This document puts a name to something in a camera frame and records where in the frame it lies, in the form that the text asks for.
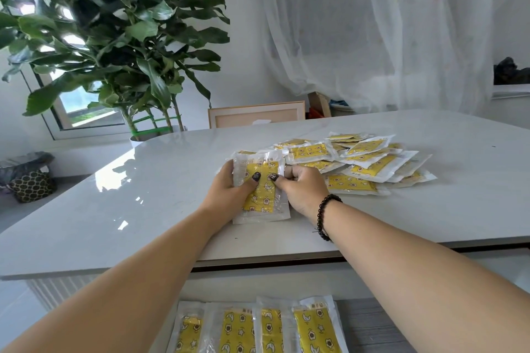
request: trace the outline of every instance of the sheer curtain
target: sheer curtain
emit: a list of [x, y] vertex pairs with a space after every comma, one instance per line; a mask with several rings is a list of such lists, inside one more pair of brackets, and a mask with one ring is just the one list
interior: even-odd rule
[[369, 111], [475, 113], [493, 85], [502, 0], [263, 0], [270, 66], [296, 94]]

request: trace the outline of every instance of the plant stem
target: plant stem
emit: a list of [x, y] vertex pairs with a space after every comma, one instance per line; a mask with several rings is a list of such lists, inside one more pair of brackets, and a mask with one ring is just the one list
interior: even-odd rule
[[153, 126], [155, 127], [155, 129], [157, 129], [158, 126], [156, 125], [156, 121], [155, 121], [155, 117], [153, 116], [153, 112], [151, 112], [150, 108], [147, 108], [145, 110], [147, 111], [147, 115], [149, 116], [149, 119], [151, 119], [151, 122], [153, 122]]
[[179, 112], [179, 106], [176, 104], [176, 96], [175, 94], [171, 94], [171, 100], [173, 101], [173, 108], [175, 109], [175, 116], [176, 116], [176, 119], [179, 121], [179, 129], [180, 131], [184, 131], [184, 126], [182, 125], [182, 119], [180, 117], [180, 112]]
[[134, 133], [138, 132], [138, 129], [136, 128], [136, 125], [133, 123], [133, 118], [129, 116], [129, 113], [127, 112], [127, 108], [120, 106], [121, 115], [125, 119], [125, 122], [129, 126], [129, 130], [131, 130], [131, 133], [133, 134], [133, 137], [136, 141], [140, 141], [137, 136], [134, 135]]
[[164, 117], [166, 119], [166, 123], [168, 124], [169, 132], [173, 133], [173, 126], [171, 125], [171, 119], [169, 119], [168, 110], [167, 109], [163, 109], [162, 113], [163, 113], [163, 115], [164, 115]]

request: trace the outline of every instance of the wooden frame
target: wooden frame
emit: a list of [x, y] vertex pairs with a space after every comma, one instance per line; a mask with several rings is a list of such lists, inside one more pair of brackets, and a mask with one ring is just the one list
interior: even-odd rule
[[258, 119], [273, 123], [305, 120], [305, 101], [208, 109], [210, 129], [250, 126]]

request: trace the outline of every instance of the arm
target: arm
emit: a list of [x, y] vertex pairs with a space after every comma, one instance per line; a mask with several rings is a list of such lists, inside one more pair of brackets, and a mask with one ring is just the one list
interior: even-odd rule
[[[318, 170], [293, 167], [276, 185], [316, 225], [329, 194]], [[330, 201], [324, 229], [419, 352], [527, 352], [530, 295], [472, 260]]]
[[147, 352], [204, 246], [258, 185], [251, 178], [233, 187], [232, 169], [233, 161], [222, 167], [199, 209], [97, 277], [4, 352]]

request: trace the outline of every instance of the white table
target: white table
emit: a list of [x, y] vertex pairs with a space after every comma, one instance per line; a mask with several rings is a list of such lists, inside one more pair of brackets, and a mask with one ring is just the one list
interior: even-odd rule
[[[344, 201], [452, 247], [530, 241], [530, 131], [447, 111], [410, 110], [199, 130], [143, 143], [0, 234], [0, 276], [101, 271], [195, 210], [235, 150], [334, 132], [396, 134], [432, 153], [438, 180], [389, 197]], [[229, 225], [198, 265], [336, 255], [295, 212], [287, 221]]]

